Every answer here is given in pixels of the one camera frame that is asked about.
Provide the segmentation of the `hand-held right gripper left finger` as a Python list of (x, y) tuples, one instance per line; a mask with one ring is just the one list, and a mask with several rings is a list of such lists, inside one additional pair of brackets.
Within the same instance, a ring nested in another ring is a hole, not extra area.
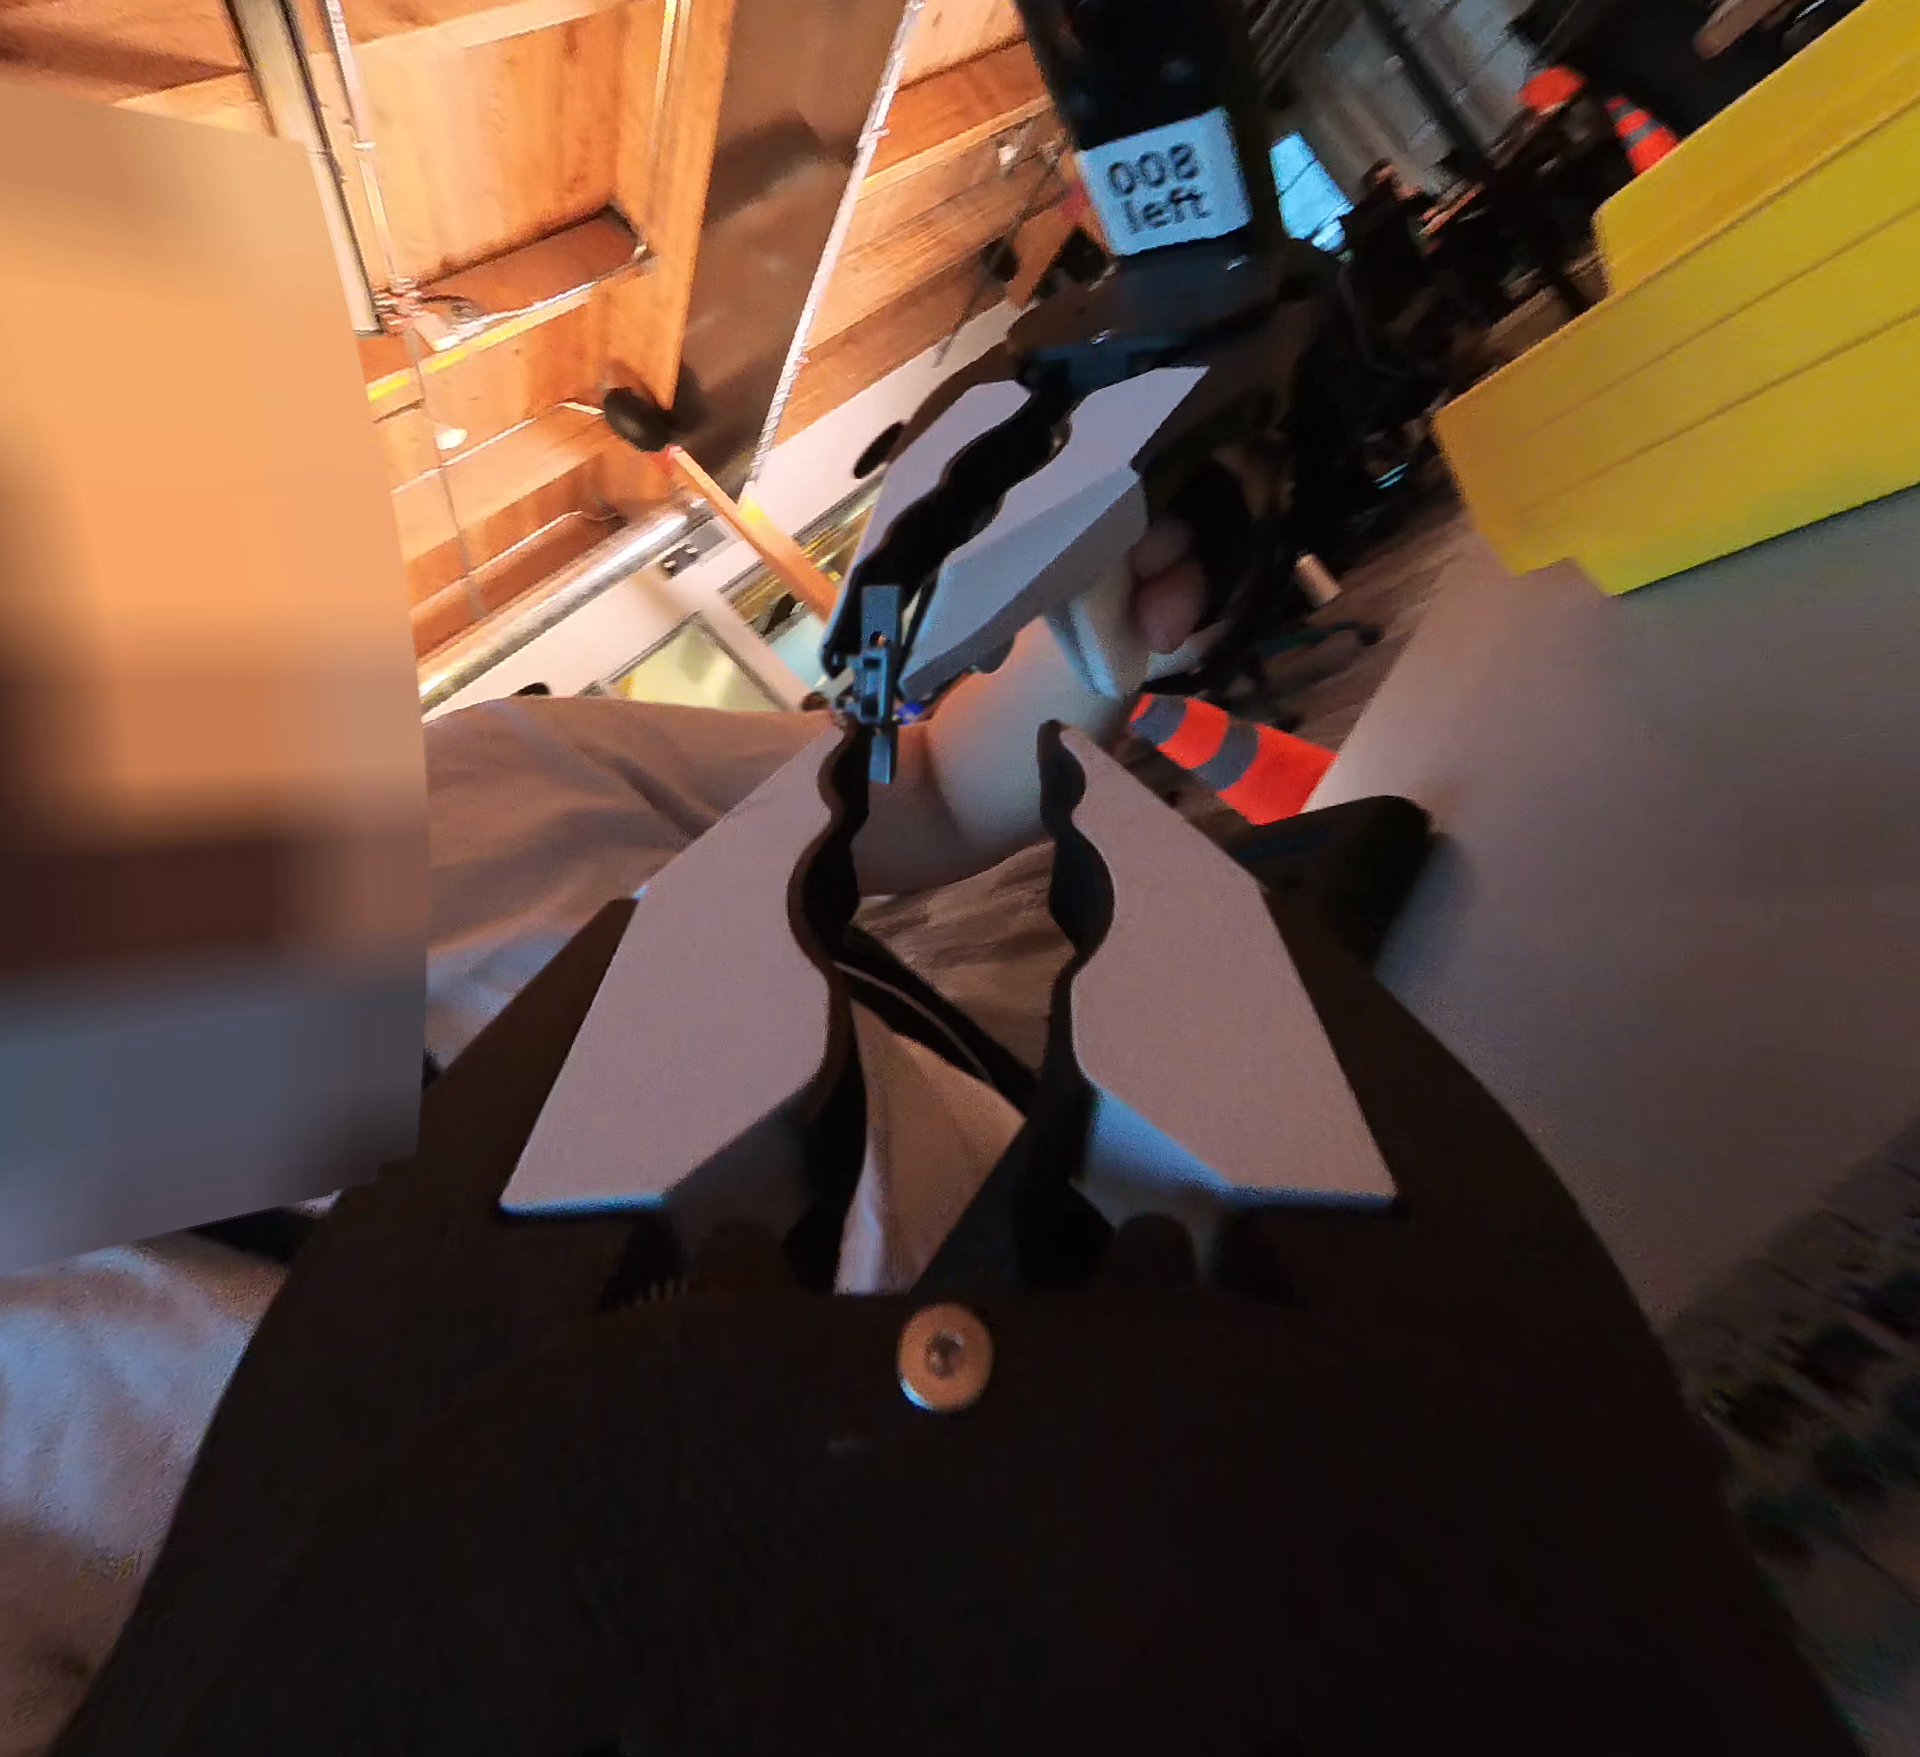
[(827, 726), (635, 896), (495, 1207), (752, 1227), (834, 1289), (874, 1097), (842, 952), (864, 740)]

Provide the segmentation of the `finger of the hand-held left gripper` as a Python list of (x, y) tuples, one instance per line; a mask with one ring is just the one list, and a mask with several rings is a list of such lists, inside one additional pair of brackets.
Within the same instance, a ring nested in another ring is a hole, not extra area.
[(1072, 409), (1062, 448), (940, 564), (927, 611), (904, 641), (908, 698), (925, 699), (955, 676), (990, 668), (1029, 621), (1121, 562), (1148, 525), (1135, 455), (1204, 377), (1201, 366), (1151, 368)]
[(908, 604), (968, 537), (977, 514), (1011, 481), (1007, 445), (1032, 392), (1017, 378), (942, 389), (900, 437), (879, 479), (873, 509), (824, 621), (821, 665), (851, 668), (864, 645), (860, 595), (894, 589)]

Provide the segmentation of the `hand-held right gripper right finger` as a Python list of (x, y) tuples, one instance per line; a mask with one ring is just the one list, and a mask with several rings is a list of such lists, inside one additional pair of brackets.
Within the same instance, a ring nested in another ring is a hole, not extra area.
[(1049, 906), (1070, 945), (1032, 1141), (1108, 1225), (1214, 1240), (1397, 1187), (1261, 882), (1088, 737), (1039, 737)]

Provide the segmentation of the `grey track link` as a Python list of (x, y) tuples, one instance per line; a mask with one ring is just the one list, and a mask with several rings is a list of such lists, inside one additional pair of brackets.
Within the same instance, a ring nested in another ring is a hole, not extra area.
[(864, 745), (873, 785), (892, 785), (900, 767), (901, 603), (900, 584), (858, 584), (832, 630), (832, 668), (849, 677), (841, 712)]

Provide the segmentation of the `person's left forearm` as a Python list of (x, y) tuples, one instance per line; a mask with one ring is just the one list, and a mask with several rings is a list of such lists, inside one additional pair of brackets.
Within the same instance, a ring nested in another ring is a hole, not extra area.
[(1060, 724), (1108, 745), (1153, 660), (1148, 639), (1116, 641), (1116, 689), (1091, 689), (1054, 630), (1036, 618), (991, 671), (960, 679), (900, 734), (889, 785), (873, 787), (853, 840), (862, 899), (891, 899), (987, 872), (1042, 832), (1039, 738)]

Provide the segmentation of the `person's left hand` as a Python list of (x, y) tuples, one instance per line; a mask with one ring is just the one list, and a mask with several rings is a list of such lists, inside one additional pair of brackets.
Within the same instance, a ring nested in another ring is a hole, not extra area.
[(1175, 669), (1211, 650), (1218, 637), (1207, 611), (1211, 587), (1186, 518), (1166, 514), (1151, 522), (1126, 552), (1125, 577), (1129, 628), (1148, 658)]

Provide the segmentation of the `person's pale shirt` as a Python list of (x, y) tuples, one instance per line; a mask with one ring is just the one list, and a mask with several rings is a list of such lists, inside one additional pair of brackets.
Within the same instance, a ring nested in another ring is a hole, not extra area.
[[(821, 710), (748, 712), (612, 698), (505, 698), (423, 727), (428, 802), (426, 1053), (457, 1054), (617, 896), (639, 893), (813, 737)], [(934, 962), (935, 1025), (985, 1011), (976, 1054), (1011, 1039), (1032, 1067), (1044, 1048), (1051, 984), (1036, 962), (1064, 962), (1062, 937), (1039, 920), (1036, 884), (1052, 858), (1042, 836), (935, 893), (944, 906), (987, 904), (977, 927), (947, 937)], [(960, 1065), (934, 1065), (932, 1034), (881, 1040), (858, 1027), (860, 1067), (889, 1090), (869, 1122), (834, 1284), (844, 1293), (908, 1289), (1013, 1138), (1019, 1091), (960, 1090)]]

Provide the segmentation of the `yellow plastic bin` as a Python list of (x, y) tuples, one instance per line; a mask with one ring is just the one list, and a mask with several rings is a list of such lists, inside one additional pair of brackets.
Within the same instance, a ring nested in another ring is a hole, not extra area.
[(1865, 0), (1596, 213), (1606, 294), (1443, 407), (1516, 574), (1627, 592), (1918, 466), (1918, 0)]

